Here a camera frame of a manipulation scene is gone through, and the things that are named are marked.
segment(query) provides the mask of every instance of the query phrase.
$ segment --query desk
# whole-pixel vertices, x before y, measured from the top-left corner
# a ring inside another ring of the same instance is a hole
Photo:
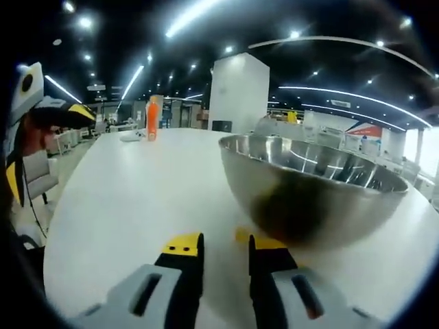
[[[247,251],[234,240],[250,220],[235,201],[217,141],[223,132],[159,130],[156,142],[104,134],[76,167],[58,202],[44,263],[47,297],[72,317],[177,234],[202,231],[206,259],[197,328],[255,328]],[[374,234],[339,250],[292,250],[336,284],[348,302],[390,320],[434,263],[439,215],[410,188]]]

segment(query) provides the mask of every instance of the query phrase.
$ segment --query orange bottle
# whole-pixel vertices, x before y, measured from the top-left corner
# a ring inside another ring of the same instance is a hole
[[[146,133],[148,140],[151,142],[157,138],[158,104],[156,100],[156,97],[152,96],[147,109]]]

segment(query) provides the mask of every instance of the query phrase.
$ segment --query white chair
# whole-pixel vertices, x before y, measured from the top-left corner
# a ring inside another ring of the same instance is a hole
[[[403,161],[403,170],[401,172],[401,177],[405,178],[409,183],[415,184],[416,179],[420,171],[419,164],[405,159]]]
[[[56,159],[50,159],[50,162],[46,151],[38,151],[23,158],[30,199],[41,195],[45,204],[48,203],[46,192],[58,184],[58,175],[53,174]]]

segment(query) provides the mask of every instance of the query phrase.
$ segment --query window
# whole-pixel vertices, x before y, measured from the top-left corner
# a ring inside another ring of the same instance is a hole
[[[439,163],[439,127],[424,130],[420,149],[420,169],[431,177],[436,176]]]
[[[407,160],[414,162],[416,148],[418,147],[418,130],[412,129],[405,133],[404,156]]]

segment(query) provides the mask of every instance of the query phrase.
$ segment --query black ceiling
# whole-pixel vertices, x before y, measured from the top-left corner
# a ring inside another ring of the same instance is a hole
[[[357,112],[404,128],[425,126],[370,100],[319,90],[278,89],[325,88],[378,99],[439,125],[435,108],[439,104],[439,80],[382,49],[329,40],[248,48],[258,42],[287,38],[292,30],[300,31],[301,36],[336,36],[373,43],[383,40],[385,47],[434,74],[439,42],[435,18],[428,16],[428,5],[433,1],[416,1],[417,5],[399,1],[397,7],[384,0],[218,0],[207,13],[167,38],[166,31],[173,22],[197,2],[202,0],[71,1],[74,13],[55,2],[34,18],[32,37],[17,46],[17,63],[40,61],[45,74],[84,103],[95,102],[97,96],[120,99],[139,65],[145,68],[126,99],[146,99],[149,90],[187,97],[208,90],[214,61],[229,56],[224,49],[231,45],[232,55],[247,51],[270,67],[270,99],[285,108],[308,103]],[[91,20],[90,28],[80,27],[82,17]],[[412,18],[412,25],[402,28],[407,17]],[[58,46],[53,44],[56,39],[62,41]],[[91,60],[84,59],[86,54]],[[88,91],[87,86],[93,84],[105,84],[106,90],[99,94]],[[119,90],[112,86],[122,87],[119,96],[113,95]],[[51,84],[47,84],[47,92],[66,97]],[[334,106],[328,99],[350,102],[351,108]]]

